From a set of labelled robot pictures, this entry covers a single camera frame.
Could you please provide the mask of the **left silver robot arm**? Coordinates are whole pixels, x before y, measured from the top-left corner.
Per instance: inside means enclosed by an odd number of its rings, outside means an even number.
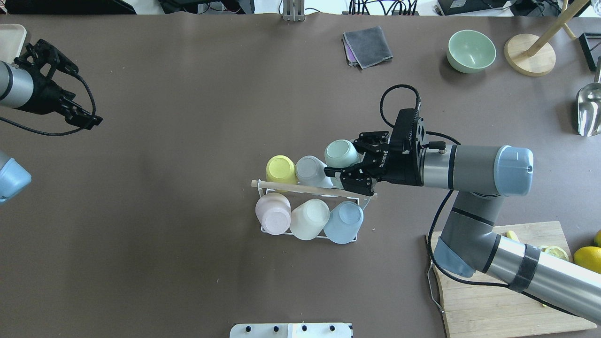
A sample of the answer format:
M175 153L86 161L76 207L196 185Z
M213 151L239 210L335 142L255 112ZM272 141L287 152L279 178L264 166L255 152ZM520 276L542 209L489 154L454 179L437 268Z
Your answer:
M54 81L56 72L71 76L84 86L91 109L76 102L76 95ZM2 117L1 121L38 135L59 137L92 129L103 121L97 115L88 83L79 74L79 68L62 51L46 40L28 44L25 52L13 62L1 62L1 106L36 115L60 114L74 129L66 132L43 132L22 123Z

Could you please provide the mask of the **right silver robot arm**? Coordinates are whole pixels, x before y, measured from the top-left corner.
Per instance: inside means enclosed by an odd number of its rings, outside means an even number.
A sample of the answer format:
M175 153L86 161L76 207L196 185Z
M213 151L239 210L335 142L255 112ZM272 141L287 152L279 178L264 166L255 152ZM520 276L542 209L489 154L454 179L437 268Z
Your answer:
M563 261L530 244L496 234L493 227L506 197L526 195L534 156L528 148L462 146L429 142L430 133L365 132L350 144L360 162L324 169L345 191L374 195L378 182L457 191L434 249L440 271L474 272L503 287L573 316L600 323L600 274Z

